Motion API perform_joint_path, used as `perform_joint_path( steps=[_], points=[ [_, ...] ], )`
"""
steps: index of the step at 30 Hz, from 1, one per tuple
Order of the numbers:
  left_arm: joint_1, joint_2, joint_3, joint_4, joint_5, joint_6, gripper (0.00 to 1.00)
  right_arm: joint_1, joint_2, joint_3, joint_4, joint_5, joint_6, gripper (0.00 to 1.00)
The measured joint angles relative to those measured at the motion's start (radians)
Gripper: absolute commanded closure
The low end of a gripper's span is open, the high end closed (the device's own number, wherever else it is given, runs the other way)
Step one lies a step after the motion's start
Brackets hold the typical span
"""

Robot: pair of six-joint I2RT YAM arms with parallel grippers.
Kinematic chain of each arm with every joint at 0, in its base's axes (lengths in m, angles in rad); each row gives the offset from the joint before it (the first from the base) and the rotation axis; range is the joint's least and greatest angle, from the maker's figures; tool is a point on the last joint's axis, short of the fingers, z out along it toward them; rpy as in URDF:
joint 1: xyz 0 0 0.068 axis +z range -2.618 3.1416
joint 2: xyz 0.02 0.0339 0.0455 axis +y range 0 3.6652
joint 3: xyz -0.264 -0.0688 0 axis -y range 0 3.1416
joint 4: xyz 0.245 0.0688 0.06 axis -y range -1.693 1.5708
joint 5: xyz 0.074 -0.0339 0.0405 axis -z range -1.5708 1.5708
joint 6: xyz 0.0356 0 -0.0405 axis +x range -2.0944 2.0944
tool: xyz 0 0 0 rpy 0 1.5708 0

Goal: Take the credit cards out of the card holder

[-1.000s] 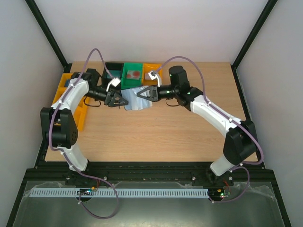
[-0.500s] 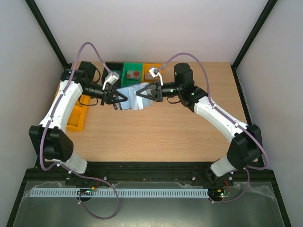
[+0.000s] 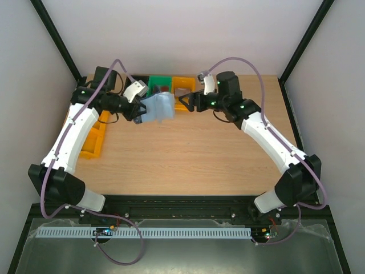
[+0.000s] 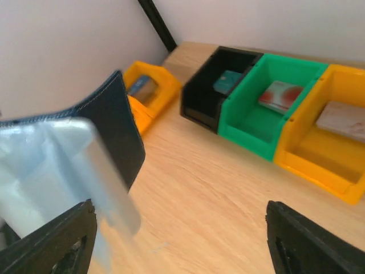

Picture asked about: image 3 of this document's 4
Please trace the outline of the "blue card holder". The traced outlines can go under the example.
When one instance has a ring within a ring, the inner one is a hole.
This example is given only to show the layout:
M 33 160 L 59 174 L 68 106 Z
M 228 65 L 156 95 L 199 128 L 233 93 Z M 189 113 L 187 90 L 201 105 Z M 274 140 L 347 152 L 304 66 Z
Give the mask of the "blue card holder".
M 133 119 L 134 123 L 148 123 L 175 118 L 175 97 L 170 92 L 160 92 L 141 100 L 146 107 L 146 113 Z

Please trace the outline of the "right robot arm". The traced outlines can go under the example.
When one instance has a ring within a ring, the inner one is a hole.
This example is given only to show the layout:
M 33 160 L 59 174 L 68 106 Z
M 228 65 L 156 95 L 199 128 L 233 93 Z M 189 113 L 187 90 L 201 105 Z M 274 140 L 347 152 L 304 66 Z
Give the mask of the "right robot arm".
M 275 163 L 281 177 L 273 190 L 257 196 L 249 209 L 249 218 L 262 223 L 273 209 L 297 206 L 302 199 L 320 188 L 321 161 L 316 155 L 308 156 L 291 144 L 266 118 L 263 108 L 244 98 L 238 76 L 232 71 L 199 75 L 204 84 L 200 91 L 179 97 L 190 111 L 208 109 L 223 112 L 227 122 L 249 135 Z

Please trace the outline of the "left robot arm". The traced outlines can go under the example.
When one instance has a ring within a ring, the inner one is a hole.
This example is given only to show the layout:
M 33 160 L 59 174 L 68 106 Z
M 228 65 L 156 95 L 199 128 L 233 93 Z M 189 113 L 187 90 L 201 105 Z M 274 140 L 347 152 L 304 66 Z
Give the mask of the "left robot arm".
M 74 175 L 82 147 L 102 112 L 122 115 L 127 121 L 147 112 L 140 99 L 148 86 L 142 80 L 131 78 L 131 84 L 123 94 L 118 94 L 113 92 L 116 77 L 115 70 L 98 67 L 93 80 L 77 86 L 54 145 L 40 164 L 32 164 L 28 170 L 46 219 L 52 217 L 46 213 L 46 199 L 94 212 L 100 212 L 104 207 L 105 196 L 89 190 L 85 182 Z

